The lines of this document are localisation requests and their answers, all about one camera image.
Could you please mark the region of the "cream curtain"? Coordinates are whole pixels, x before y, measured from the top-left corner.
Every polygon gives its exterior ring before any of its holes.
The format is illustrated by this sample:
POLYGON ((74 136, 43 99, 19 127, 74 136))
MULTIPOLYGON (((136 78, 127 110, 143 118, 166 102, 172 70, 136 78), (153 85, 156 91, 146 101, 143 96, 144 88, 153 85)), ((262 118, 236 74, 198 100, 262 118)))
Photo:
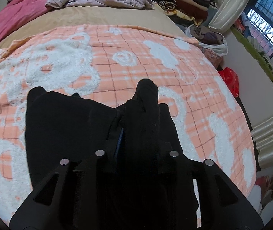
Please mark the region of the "cream curtain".
POLYGON ((225 33, 239 18, 249 0, 215 0, 217 12, 208 24, 216 32, 225 33))

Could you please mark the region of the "red plastic bag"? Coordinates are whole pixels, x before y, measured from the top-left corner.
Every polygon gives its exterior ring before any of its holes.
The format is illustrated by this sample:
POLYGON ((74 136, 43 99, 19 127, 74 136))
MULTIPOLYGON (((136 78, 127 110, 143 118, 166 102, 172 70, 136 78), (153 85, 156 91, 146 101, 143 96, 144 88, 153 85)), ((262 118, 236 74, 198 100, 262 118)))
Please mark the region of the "red plastic bag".
POLYGON ((218 71, 218 73, 224 80, 232 95, 237 98, 239 96, 239 77, 235 71, 229 67, 225 67, 223 70, 218 71))

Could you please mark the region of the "peach white plaid blanket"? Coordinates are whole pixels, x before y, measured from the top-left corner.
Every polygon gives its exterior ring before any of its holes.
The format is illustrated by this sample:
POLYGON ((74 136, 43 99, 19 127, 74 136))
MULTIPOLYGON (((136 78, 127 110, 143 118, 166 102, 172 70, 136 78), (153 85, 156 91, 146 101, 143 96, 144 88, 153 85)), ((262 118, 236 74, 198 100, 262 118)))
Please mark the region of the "peach white plaid blanket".
POLYGON ((0 218, 8 223, 32 186, 26 97, 33 87, 116 107, 151 79, 169 106, 184 154, 214 160, 248 196, 256 180, 244 113, 196 40, 138 26, 59 27, 0 48, 0 218))

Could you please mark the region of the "white plastic bag of clothes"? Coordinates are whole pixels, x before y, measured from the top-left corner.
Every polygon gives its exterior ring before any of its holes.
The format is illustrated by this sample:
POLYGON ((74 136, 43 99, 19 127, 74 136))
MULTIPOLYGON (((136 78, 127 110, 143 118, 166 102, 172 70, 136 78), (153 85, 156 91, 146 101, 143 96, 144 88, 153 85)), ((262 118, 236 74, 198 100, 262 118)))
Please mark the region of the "white plastic bag of clothes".
POLYGON ((214 32, 202 25, 191 25, 185 29, 185 34, 187 37, 197 39, 201 48, 212 50, 219 56, 228 54, 228 44, 221 33, 214 32))

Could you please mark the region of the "beige bed sheet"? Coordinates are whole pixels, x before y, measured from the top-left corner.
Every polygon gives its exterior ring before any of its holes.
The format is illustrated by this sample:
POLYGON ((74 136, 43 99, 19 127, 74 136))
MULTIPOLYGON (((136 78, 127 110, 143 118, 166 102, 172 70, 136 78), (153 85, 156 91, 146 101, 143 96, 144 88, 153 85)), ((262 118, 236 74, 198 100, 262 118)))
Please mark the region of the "beige bed sheet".
POLYGON ((70 25, 133 25, 154 31, 184 36, 184 33, 155 5, 151 10, 110 7, 66 7, 48 12, 25 24, 0 42, 0 49, 15 40, 43 33, 60 26, 70 25))

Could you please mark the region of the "black sweater with orange cuffs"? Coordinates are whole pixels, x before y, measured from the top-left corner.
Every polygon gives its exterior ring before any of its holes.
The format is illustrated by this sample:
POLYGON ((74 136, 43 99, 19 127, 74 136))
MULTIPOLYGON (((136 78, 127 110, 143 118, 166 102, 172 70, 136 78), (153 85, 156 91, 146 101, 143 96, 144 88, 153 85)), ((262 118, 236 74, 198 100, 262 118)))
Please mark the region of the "black sweater with orange cuffs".
POLYGON ((78 169, 98 150, 117 159, 143 163, 163 152, 182 154, 168 105, 158 87, 140 80, 133 97, 111 108, 90 99, 35 87, 28 92, 26 153, 32 186, 66 158, 78 169))

